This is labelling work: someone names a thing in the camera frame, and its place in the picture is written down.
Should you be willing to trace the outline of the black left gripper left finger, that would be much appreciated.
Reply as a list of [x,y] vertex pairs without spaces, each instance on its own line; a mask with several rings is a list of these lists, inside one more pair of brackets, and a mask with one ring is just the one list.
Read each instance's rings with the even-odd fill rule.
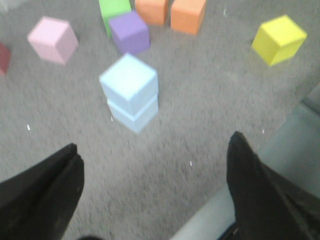
[[70,143],[0,184],[2,240],[60,240],[85,182],[84,160]]

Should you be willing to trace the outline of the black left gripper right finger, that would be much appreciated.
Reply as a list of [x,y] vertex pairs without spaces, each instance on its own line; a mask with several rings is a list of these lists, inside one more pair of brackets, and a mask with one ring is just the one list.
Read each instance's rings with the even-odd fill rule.
[[241,132],[227,148],[228,189],[235,212],[233,240],[318,240],[320,200],[260,160]]

